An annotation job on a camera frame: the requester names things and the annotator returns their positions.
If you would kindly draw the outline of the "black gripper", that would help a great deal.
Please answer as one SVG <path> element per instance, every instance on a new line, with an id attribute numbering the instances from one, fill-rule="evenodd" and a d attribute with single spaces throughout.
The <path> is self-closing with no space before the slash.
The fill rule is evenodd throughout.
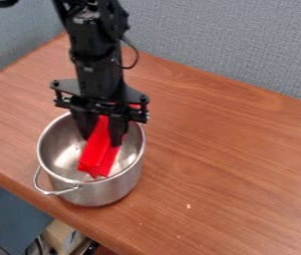
<path id="1" fill-rule="evenodd" d="M 71 57 L 76 78 L 54 80 L 55 106 L 71 112 L 83 139 L 89 139 L 99 116 L 109 117 L 111 146 L 121 146 L 129 122 L 150 119 L 150 97 L 133 88 L 117 59 L 90 60 Z"/>

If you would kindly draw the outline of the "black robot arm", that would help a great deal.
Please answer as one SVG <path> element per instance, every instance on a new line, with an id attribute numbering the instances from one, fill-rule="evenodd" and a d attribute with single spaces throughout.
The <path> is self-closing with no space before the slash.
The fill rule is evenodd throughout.
<path id="1" fill-rule="evenodd" d="M 89 138 L 109 118 L 111 145 L 123 143 L 130 123 L 150 119 L 150 97 L 129 86 L 122 44 L 130 40 L 130 13 L 119 0 L 52 0 L 70 37 L 70 59 L 76 70 L 74 79 L 55 80 L 55 106 L 71 112 L 79 133 Z"/>

